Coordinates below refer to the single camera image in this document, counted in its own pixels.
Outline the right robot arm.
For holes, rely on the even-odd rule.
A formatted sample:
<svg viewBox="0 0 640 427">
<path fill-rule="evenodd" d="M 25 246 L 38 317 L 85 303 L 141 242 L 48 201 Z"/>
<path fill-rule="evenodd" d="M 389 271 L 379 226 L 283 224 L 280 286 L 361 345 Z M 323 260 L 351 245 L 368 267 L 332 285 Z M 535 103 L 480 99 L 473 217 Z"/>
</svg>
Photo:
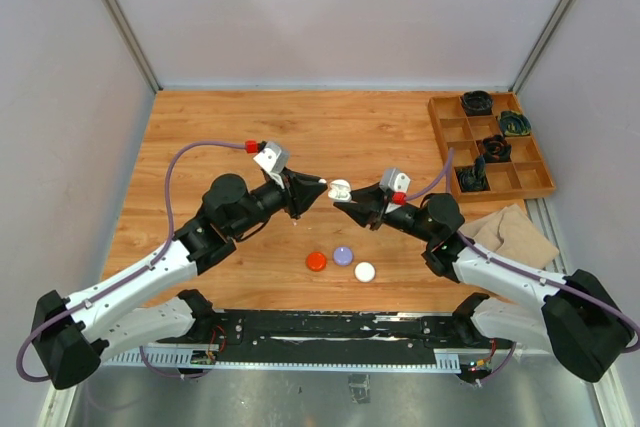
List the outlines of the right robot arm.
<svg viewBox="0 0 640 427">
<path fill-rule="evenodd" d="M 453 334 L 463 346 L 487 338 L 542 350 L 591 383 L 639 349 L 638 324 L 594 275 L 546 273 L 489 251 L 460 232 L 464 218 L 449 193 L 429 193 L 413 205 L 387 185 L 353 190 L 334 181 L 329 197 L 362 227 L 385 225 L 425 242 L 422 257 L 435 275 L 481 288 L 454 313 Z"/>
</svg>

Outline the white earbud charging case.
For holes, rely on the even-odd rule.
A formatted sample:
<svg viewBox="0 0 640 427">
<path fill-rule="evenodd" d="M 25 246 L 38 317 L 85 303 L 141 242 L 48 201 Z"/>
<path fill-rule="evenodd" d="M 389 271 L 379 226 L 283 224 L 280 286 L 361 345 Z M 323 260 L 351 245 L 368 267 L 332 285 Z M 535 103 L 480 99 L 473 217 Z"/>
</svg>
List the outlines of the white earbud charging case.
<svg viewBox="0 0 640 427">
<path fill-rule="evenodd" d="M 376 269 L 369 262 L 360 262 L 354 268 L 355 278 L 362 283 L 369 283 L 376 277 Z"/>
</svg>

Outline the purple earbud charging case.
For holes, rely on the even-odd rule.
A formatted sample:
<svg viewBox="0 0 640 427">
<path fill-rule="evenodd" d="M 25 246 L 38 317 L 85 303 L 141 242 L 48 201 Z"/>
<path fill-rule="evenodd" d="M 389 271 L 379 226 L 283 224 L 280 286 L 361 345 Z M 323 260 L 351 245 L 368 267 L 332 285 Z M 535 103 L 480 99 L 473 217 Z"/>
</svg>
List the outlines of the purple earbud charging case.
<svg viewBox="0 0 640 427">
<path fill-rule="evenodd" d="M 332 255 L 333 262 L 338 266 L 348 266 L 354 260 L 353 251 L 347 246 L 337 247 Z"/>
</svg>

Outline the orange earbud charging case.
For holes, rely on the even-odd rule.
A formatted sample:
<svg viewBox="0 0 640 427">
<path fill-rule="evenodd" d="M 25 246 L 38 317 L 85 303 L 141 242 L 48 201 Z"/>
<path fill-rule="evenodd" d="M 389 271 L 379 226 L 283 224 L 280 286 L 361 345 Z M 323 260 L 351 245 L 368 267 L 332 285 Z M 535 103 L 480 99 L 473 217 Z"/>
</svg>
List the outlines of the orange earbud charging case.
<svg viewBox="0 0 640 427">
<path fill-rule="evenodd" d="M 327 266 L 327 257 L 322 252 L 311 252 L 305 259 L 305 265 L 310 271 L 320 272 Z"/>
</svg>

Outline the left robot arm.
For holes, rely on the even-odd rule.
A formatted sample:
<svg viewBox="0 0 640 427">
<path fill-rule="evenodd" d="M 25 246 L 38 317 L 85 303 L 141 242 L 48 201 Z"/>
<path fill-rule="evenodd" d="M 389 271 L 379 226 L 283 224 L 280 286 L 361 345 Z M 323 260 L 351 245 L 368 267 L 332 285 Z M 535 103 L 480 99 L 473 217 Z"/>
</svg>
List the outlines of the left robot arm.
<svg viewBox="0 0 640 427">
<path fill-rule="evenodd" d="M 169 242 L 119 274 L 67 297 L 51 290 L 36 302 L 28 344 L 58 390 L 83 382 L 122 351 L 156 339 L 186 336 L 200 343 L 214 330 L 201 295 L 142 308 L 168 288 L 220 264 L 237 243 L 259 232 L 279 211 L 298 219 L 326 191 L 324 179 L 284 169 L 249 189 L 233 173 L 217 177 L 196 215 Z"/>
</svg>

